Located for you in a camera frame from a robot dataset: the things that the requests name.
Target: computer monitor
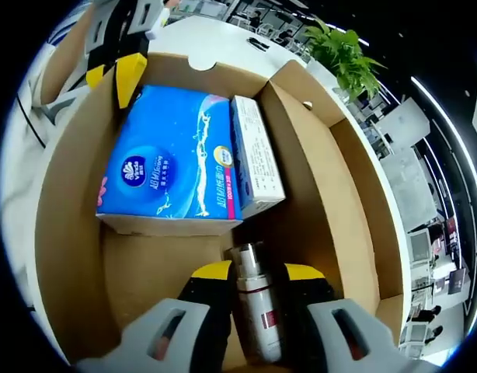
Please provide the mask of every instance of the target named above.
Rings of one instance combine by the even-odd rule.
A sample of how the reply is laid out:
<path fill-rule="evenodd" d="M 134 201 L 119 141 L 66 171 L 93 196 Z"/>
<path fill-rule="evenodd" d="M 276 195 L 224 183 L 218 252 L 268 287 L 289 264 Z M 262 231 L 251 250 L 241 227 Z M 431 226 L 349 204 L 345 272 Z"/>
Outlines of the computer monitor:
<path fill-rule="evenodd" d="M 463 288 L 463 283 L 465 282 L 465 273 L 466 268 L 453 270 L 449 273 L 449 286 L 447 289 L 448 294 L 456 294 L 461 291 Z"/>
<path fill-rule="evenodd" d="M 431 242 L 428 228 L 408 233 L 409 262 L 412 265 L 427 263 L 431 260 Z"/>
<path fill-rule="evenodd" d="M 423 343 L 427 337 L 428 322 L 407 322 L 402 330 L 399 344 L 407 342 Z"/>

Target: person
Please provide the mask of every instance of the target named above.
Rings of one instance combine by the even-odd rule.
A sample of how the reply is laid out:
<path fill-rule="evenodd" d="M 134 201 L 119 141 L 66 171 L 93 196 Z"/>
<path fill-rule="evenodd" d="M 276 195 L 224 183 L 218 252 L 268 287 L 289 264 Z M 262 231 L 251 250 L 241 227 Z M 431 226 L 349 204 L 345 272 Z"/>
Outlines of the person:
<path fill-rule="evenodd" d="M 435 319 L 435 316 L 440 314 L 442 307 L 436 305 L 431 310 L 422 309 L 417 317 L 413 317 L 411 321 L 418 321 L 418 322 L 432 322 Z"/>
<path fill-rule="evenodd" d="M 430 235 L 430 242 L 442 238 L 442 236 L 444 235 L 443 225 L 440 223 L 430 225 L 428 227 L 428 233 Z"/>
<path fill-rule="evenodd" d="M 249 25 L 257 29 L 261 24 L 261 12 L 259 10 L 256 10 L 254 12 L 254 16 L 249 17 L 249 21 Z"/>
<path fill-rule="evenodd" d="M 292 30 L 288 29 L 288 30 L 285 30 L 285 31 L 281 32 L 278 35 L 277 39 L 281 40 L 278 43 L 279 45 L 281 45 L 282 47 L 286 47 L 289 44 L 289 42 L 292 40 Z"/>
<path fill-rule="evenodd" d="M 425 336 L 425 344 L 429 344 L 430 342 L 434 341 L 439 335 L 442 334 L 444 328 L 442 326 L 438 326 L 434 330 L 430 328 L 427 329 L 427 335 Z"/>

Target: tissue box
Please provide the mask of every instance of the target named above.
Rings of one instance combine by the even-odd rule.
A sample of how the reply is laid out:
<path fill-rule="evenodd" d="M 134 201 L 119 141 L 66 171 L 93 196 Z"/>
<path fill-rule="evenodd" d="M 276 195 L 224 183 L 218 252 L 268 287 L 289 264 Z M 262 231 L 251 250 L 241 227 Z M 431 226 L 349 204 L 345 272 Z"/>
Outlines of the tissue box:
<path fill-rule="evenodd" d="M 245 219 L 284 200 L 285 193 L 257 102 L 235 96 L 232 114 L 238 188 Z"/>
<path fill-rule="evenodd" d="M 121 234 L 220 235 L 238 225 L 229 101 L 145 86 L 110 157 L 97 216 Z"/>

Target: cardboard box flap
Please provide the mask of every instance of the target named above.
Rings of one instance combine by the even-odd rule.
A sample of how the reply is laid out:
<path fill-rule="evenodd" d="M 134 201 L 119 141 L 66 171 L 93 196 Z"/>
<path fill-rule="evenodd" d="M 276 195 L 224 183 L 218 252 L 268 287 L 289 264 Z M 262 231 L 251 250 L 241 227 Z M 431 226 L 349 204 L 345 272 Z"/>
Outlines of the cardboard box flap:
<path fill-rule="evenodd" d="M 367 150 L 348 119 L 330 128 L 351 172 L 370 228 L 380 297 L 404 292 L 397 232 L 387 197 Z"/>
<path fill-rule="evenodd" d="M 396 295 L 392 298 L 382 299 L 378 304 L 376 316 L 382 321 L 392 332 L 394 344 L 399 344 L 402 325 L 402 303 L 404 298 L 402 295 Z"/>
<path fill-rule="evenodd" d="M 297 61 L 290 60 L 270 81 L 289 92 L 300 103 L 312 103 L 312 112 L 327 127 L 344 119 L 344 115 L 325 89 Z"/>
<path fill-rule="evenodd" d="M 219 62 L 209 70 L 198 71 L 190 67 L 186 56 L 166 53 L 150 53 L 141 78 L 141 85 L 194 89 L 229 99 L 234 95 L 254 97 L 266 82 L 262 76 Z"/>
<path fill-rule="evenodd" d="M 37 276 L 47 317 L 68 360 L 101 356 L 120 341 L 106 296 L 96 215 L 116 137 L 113 71 L 78 108 L 47 167 L 35 227 Z"/>
<path fill-rule="evenodd" d="M 164 298 L 178 298 L 192 273 L 222 260 L 230 235 L 143 237 L 103 232 L 106 291 L 117 325 L 124 329 Z M 223 370 L 245 364 L 232 319 Z"/>
<path fill-rule="evenodd" d="M 263 215 L 271 228 L 264 234 L 287 254 L 283 259 L 314 266 L 339 293 L 374 313 L 380 298 L 370 232 L 332 134 L 273 83 L 259 101 L 286 189 L 286 200 Z"/>

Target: green leaves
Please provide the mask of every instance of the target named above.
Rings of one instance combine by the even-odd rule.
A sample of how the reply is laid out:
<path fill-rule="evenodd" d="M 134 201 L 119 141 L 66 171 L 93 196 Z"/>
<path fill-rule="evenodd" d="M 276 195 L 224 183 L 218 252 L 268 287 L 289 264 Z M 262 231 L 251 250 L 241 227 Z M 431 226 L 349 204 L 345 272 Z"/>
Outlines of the green leaves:
<path fill-rule="evenodd" d="M 376 66 L 386 68 L 373 58 L 363 56 L 359 36 L 353 30 L 342 33 L 331 30 L 322 20 L 316 22 L 320 27 L 307 27 L 308 47 L 311 56 L 324 65 L 337 77 L 341 89 L 355 100 L 367 91 L 370 97 L 378 93 L 380 83 L 375 78 Z"/>

